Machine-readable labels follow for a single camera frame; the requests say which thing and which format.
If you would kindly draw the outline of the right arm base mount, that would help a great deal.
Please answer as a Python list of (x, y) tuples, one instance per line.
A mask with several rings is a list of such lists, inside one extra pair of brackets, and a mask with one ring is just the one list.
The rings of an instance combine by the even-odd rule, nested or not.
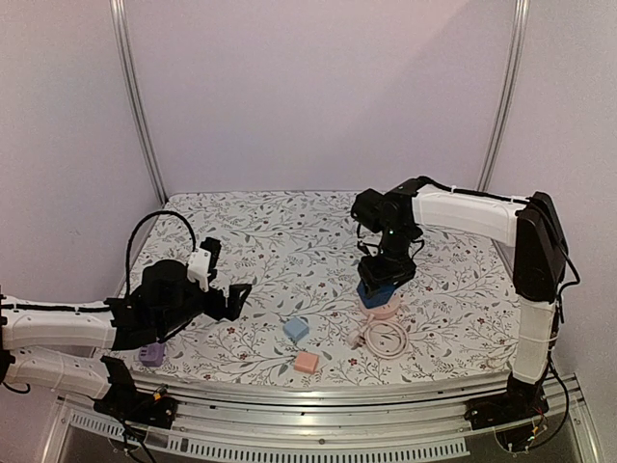
[(510, 374), (503, 393), (468, 400), (464, 419), (477, 430), (530, 419), (548, 411), (543, 379), (531, 384)]

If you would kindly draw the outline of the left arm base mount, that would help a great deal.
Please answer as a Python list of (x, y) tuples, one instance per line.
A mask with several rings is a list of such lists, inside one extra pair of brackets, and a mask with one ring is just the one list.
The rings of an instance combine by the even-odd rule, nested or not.
[(119, 422), (172, 428), (178, 401), (169, 395), (167, 385), (160, 385), (153, 392), (141, 392), (121, 359), (102, 356), (101, 362), (107, 368), (110, 388), (102, 398), (94, 399), (96, 412)]

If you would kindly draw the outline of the light blue plug adapter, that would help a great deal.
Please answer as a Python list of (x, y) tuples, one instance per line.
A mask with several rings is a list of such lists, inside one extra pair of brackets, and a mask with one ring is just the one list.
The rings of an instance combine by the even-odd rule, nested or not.
[(309, 325), (301, 318), (287, 320), (282, 326), (285, 335), (293, 342), (298, 342), (309, 333)]

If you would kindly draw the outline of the blue cube socket adapter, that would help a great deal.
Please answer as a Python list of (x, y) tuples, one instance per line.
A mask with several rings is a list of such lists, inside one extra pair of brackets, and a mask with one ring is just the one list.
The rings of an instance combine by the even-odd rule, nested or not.
[(365, 283), (359, 282), (357, 286), (357, 293), (361, 303), (369, 310), (386, 305), (395, 291), (396, 286), (394, 285), (385, 285), (379, 286), (377, 289), (369, 289)]

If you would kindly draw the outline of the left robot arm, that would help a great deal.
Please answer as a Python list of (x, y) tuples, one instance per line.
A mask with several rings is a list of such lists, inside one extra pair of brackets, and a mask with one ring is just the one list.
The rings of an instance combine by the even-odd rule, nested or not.
[(122, 298), (59, 305), (2, 297), (2, 381), (105, 397), (122, 418), (136, 418), (143, 398), (121, 382), (132, 380), (124, 363), (71, 356), (65, 347), (130, 351), (170, 340), (202, 314), (236, 320), (252, 287), (234, 284), (221, 290), (211, 284), (220, 251), (219, 241), (207, 238), (185, 263), (158, 260)]

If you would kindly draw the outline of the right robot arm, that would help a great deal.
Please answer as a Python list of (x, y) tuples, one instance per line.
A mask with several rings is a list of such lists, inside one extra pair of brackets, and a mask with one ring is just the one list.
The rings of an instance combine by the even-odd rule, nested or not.
[(570, 262), (550, 195), (502, 197), (415, 177), (387, 193), (361, 192), (350, 215), (360, 227), (381, 236), (376, 252), (364, 251), (358, 265), (360, 292), (368, 299), (415, 277), (411, 246), (425, 226), (479, 234), (513, 248), (512, 281), (521, 324), (512, 376), (521, 383), (499, 398), (498, 412), (517, 421), (532, 409), (536, 394), (527, 384), (539, 383), (549, 366), (556, 323), (562, 318), (560, 290)]

